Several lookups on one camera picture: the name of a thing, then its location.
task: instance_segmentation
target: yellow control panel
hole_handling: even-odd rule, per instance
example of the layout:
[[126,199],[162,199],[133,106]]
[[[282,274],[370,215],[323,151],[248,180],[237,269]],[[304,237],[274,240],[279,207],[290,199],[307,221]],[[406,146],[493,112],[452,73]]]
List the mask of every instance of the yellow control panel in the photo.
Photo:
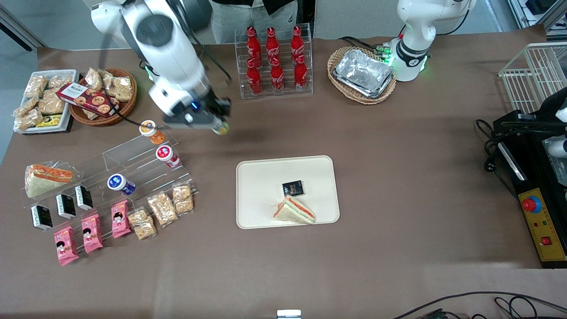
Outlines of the yellow control panel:
[[539,188],[518,195],[541,261],[564,261],[565,252]]

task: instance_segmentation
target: cookie box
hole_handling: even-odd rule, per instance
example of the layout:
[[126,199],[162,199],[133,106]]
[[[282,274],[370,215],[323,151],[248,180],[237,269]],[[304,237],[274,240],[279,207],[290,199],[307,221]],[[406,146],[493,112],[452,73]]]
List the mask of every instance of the cookie box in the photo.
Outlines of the cookie box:
[[84,108],[102,117],[111,117],[117,112],[119,107],[117,99],[78,83],[64,85],[56,94],[65,102]]
[[[33,72],[30,77],[38,77],[38,76],[45,76],[48,79],[52,79],[54,77],[68,77],[71,76],[73,78],[73,82],[79,80],[79,72],[73,69],[67,70],[49,70],[49,71],[38,71]],[[25,96],[22,99],[22,103],[27,102],[29,98]],[[70,131],[70,124],[71,124],[71,112],[69,111],[69,104],[65,103],[63,108],[63,113],[61,114],[61,119],[58,125],[48,126],[48,127],[30,127],[25,131],[20,131],[16,129],[16,133],[24,134],[24,135],[39,135],[39,134],[48,134],[48,133],[67,133]]]

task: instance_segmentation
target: sandwich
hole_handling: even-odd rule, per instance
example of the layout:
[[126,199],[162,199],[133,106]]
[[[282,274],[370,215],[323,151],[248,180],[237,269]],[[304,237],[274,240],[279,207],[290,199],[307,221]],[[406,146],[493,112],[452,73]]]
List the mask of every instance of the sandwich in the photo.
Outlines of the sandwich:
[[26,194],[34,198],[59,188],[73,180],[73,172],[43,165],[30,165],[26,169]]
[[315,214],[289,195],[278,204],[278,210],[274,214],[274,218],[298,224],[313,224],[315,222]]

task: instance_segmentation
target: pink snack bag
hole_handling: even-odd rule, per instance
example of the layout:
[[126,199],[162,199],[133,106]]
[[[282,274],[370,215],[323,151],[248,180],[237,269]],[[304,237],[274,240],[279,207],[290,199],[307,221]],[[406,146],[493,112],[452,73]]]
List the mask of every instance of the pink snack bag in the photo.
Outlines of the pink snack bag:
[[77,246],[73,240],[73,229],[71,226],[63,228],[63,230],[55,233],[55,245],[57,245],[57,259],[59,264],[64,266],[73,260],[79,258],[77,255]]
[[81,220],[83,227],[83,244],[87,253],[103,247],[102,234],[100,232],[99,215],[94,214]]
[[131,232],[130,222],[126,218],[126,211],[128,211],[128,201],[119,202],[112,206],[110,213],[112,215],[112,237],[118,238]]

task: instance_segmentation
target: gray pants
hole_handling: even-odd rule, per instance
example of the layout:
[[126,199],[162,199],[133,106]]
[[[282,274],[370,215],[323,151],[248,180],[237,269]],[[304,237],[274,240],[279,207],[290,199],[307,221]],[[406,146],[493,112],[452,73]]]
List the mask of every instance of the gray pants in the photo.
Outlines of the gray pants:
[[264,6],[243,8],[221,5],[211,1],[213,16],[211,29],[217,43],[234,43],[234,30],[246,33],[246,28],[254,26],[257,32],[265,32],[268,27],[278,31],[291,31],[297,19],[297,0],[286,4],[272,15]]

